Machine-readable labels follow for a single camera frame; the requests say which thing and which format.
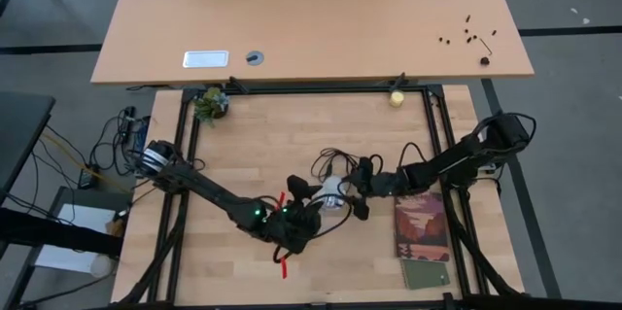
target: green notebook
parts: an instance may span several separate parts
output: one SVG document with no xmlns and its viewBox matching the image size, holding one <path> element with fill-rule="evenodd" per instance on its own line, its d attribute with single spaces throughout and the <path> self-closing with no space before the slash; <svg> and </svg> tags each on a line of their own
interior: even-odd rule
<svg viewBox="0 0 622 310">
<path fill-rule="evenodd" d="M 401 261 L 404 281 L 409 290 L 439 287 L 449 284 L 445 262 L 407 260 Z"/>
</svg>

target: gray floor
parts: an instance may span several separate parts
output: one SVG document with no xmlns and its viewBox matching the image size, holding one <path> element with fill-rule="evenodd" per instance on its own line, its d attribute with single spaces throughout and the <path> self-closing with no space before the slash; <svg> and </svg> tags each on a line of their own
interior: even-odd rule
<svg viewBox="0 0 622 310">
<path fill-rule="evenodd" d="M 12 0 L 0 17 L 0 47 L 101 43 L 117 0 Z M 507 0 L 519 28 L 622 24 L 620 0 Z M 622 177 L 619 139 L 622 126 L 622 35 L 540 37 L 524 40 L 536 69 L 528 81 L 496 81 L 506 110 L 538 120 L 533 144 L 520 154 L 531 197 L 563 296 L 622 301 Z M 127 92 L 120 86 L 92 86 L 96 52 L 0 55 L 0 89 L 53 95 L 51 125 L 87 152 L 103 122 L 126 105 L 147 115 L 151 90 Z M 468 83 L 480 118 L 490 114 L 481 84 Z M 78 170 L 52 150 L 71 176 Z M 58 186 L 40 168 L 38 204 L 48 207 Z M 544 295 L 534 255 L 509 173 L 502 205 L 528 292 Z M 29 162 L 13 193 L 32 199 Z M 128 186 L 131 180 L 124 181 Z M 10 284 L 24 249 L 12 248 L 0 261 L 0 281 Z M 25 298 L 66 290 L 90 280 L 87 275 L 39 270 Z M 75 309 L 107 303 L 112 281 L 41 309 Z M 4 302 L 0 288 L 0 303 Z"/>
</svg>

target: small succulent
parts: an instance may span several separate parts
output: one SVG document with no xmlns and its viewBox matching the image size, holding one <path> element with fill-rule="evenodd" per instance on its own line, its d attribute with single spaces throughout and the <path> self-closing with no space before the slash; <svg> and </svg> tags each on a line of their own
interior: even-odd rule
<svg viewBox="0 0 622 310">
<path fill-rule="evenodd" d="M 214 119 L 225 115 L 229 97 L 219 88 L 210 87 L 198 100 L 194 101 L 194 115 L 200 120 L 214 127 Z"/>
</svg>

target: yellow cable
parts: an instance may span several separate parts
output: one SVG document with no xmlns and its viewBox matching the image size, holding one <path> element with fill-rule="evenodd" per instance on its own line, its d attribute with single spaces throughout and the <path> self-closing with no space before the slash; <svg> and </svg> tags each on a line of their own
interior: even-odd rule
<svg viewBox="0 0 622 310">
<path fill-rule="evenodd" d="M 120 184 L 118 184 L 116 181 L 106 178 L 105 176 L 95 173 L 94 171 L 88 169 L 84 164 L 80 163 L 77 159 L 75 159 L 71 153 L 67 150 L 67 148 L 65 148 L 61 143 L 59 143 L 56 139 L 52 138 L 50 135 L 48 134 L 41 134 L 43 137 L 45 137 L 46 139 L 52 141 L 52 143 L 57 146 L 67 157 L 69 157 L 69 159 L 71 159 L 71 161 L 76 164 L 78 167 L 80 167 L 82 170 L 86 171 L 87 173 L 90 173 L 90 175 L 101 179 L 102 181 L 116 187 L 117 189 L 120 189 L 121 191 L 125 192 L 125 193 L 130 193 L 132 194 L 132 192 L 129 189 L 125 189 L 123 186 L 121 186 Z"/>
</svg>

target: wooden desk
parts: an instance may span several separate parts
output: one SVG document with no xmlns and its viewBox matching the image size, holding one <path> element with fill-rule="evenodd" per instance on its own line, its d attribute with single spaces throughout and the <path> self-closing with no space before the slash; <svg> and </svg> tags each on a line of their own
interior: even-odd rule
<svg viewBox="0 0 622 310">
<path fill-rule="evenodd" d="M 478 39 L 468 44 L 472 35 Z M 487 67 L 481 39 L 493 51 Z M 228 66 L 185 69 L 187 51 L 229 51 Z M 263 52 L 263 64 L 247 63 L 251 51 Z M 505 0 L 119 0 L 91 81 L 369 80 L 402 72 L 534 74 Z"/>
<path fill-rule="evenodd" d="M 444 88 L 455 135 L 462 137 L 477 123 L 468 88 Z M 156 95 L 150 139 L 173 140 L 181 94 L 161 91 Z M 247 196 L 278 196 L 291 174 L 311 179 L 310 166 L 325 147 L 361 155 L 378 153 L 389 168 L 397 165 L 408 141 L 418 143 L 425 156 L 432 156 L 423 101 L 416 93 L 407 94 L 399 109 L 391 108 L 387 95 L 379 93 L 233 96 L 227 117 L 216 128 L 204 125 L 199 131 L 196 156 L 207 163 L 203 173 Z M 408 154 L 405 160 L 417 159 Z M 141 187 L 136 195 L 147 189 Z M 479 182 L 470 192 L 482 251 L 508 284 L 521 290 L 494 185 Z M 132 208 L 113 300 L 127 294 L 153 257 L 162 198 L 161 192 L 155 192 Z M 250 238 L 224 212 L 191 195 L 176 303 L 430 300 L 441 299 L 445 292 L 459 297 L 453 260 L 447 263 L 449 285 L 418 291 L 405 288 L 395 257 L 393 201 L 374 198 L 369 203 L 367 222 L 352 219 L 311 242 L 303 254 L 289 259 L 289 277 L 282 280 L 280 267 L 271 261 L 273 245 Z M 324 217 L 323 225 L 340 219 L 338 215 Z M 475 285 L 469 258 L 466 264 Z M 167 266 L 163 270 L 162 280 L 167 280 Z M 165 283 L 160 295 L 165 294 Z"/>
</svg>

